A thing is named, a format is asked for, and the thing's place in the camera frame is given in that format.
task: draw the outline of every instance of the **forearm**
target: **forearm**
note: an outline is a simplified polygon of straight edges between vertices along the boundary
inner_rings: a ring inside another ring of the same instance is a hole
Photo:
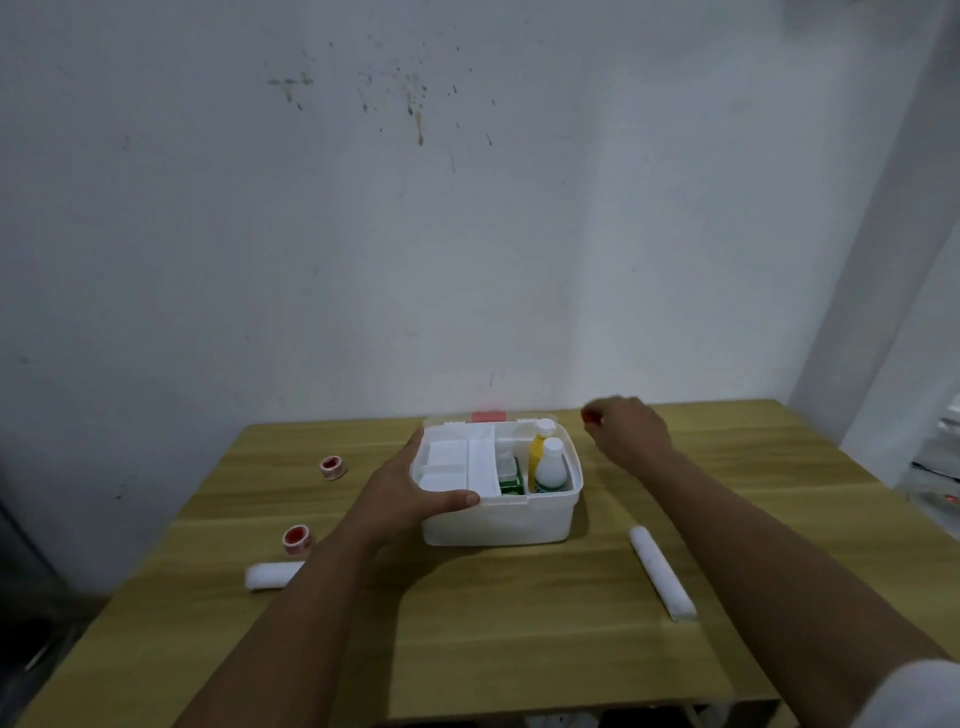
[[[351,606],[375,549],[336,529],[234,647],[176,728],[326,725]]]
[[[894,669],[947,657],[820,548],[684,456],[643,482],[802,723],[846,726]]]

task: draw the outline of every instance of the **wall stain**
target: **wall stain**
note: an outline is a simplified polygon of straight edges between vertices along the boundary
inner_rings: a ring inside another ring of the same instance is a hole
[[[306,71],[301,71],[299,81],[297,79],[270,79],[267,82],[267,85],[278,85],[283,91],[283,95],[286,98],[287,103],[292,104],[294,101],[293,86],[313,85],[313,79],[310,78]],[[300,104],[297,104],[297,108],[303,111],[303,107]]]

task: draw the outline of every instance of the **red tape roll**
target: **red tape roll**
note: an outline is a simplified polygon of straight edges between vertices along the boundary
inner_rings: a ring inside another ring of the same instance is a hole
[[[283,534],[283,550],[291,556],[306,553],[312,545],[310,529],[303,524],[290,526]]]

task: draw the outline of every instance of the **white wall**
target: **white wall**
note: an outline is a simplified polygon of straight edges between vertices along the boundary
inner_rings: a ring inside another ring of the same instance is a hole
[[[865,400],[873,399],[876,404],[872,384],[881,367],[887,366],[886,358],[893,355],[892,348],[900,351],[895,360],[905,353],[909,355],[909,350],[897,343],[900,326],[908,316],[915,318],[911,327],[918,326],[912,306],[960,217],[958,48],[960,1],[953,0],[943,16],[930,60],[860,224],[827,315],[790,396],[790,405],[837,443],[844,441],[854,418],[861,419],[859,413]],[[939,299],[945,314],[955,308],[949,303],[954,300],[946,296]],[[948,330],[956,331],[956,326],[944,329],[945,335]],[[928,335],[935,336],[935,331],[936,328],[931,329]],[[928,346],[924,349],[933,353]],[[931,359],[925,362],[924,369],[929,373],[931,367],[938,366],[942,373],[937,379],[953,376],[955,359]],[[909,407],[928,399],[915,387],[898,388],[890,394],[891,402],[900,400],[906,404],[913,398]],[[882,430],[884,436],[880,440],[889,447],[887,436],[891,428],[906,425],[901,414],[896,409],[889,410],[884,419],[871,419],[866,430],[861,419],[858,437],[869,430]],[[936,421],[935,412],[929,415],[930,423],[920,428],[924,433]],[[910,452],[902,461],[903,468],[912,455]]]
[[[785,398],[941,8],[8,7],[0,496],[108,590],[247,423]]]
[[[889,486],[960,392],[960,222],[937,255],[841,444]]]

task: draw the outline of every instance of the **adhesive tape roll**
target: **adhesive tape roll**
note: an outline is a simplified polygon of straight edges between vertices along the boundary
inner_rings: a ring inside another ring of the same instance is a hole
[[[330,455],[325,457],[320,463],[320,472],[324,474],[327,480],[336,480],[347,472],[344,466],[344,459],[339,455]]]
[[[312,543],[310,529],[302,524],[290,526],[283,534],[283,550],[291,556],[300,556],[306,553]]]

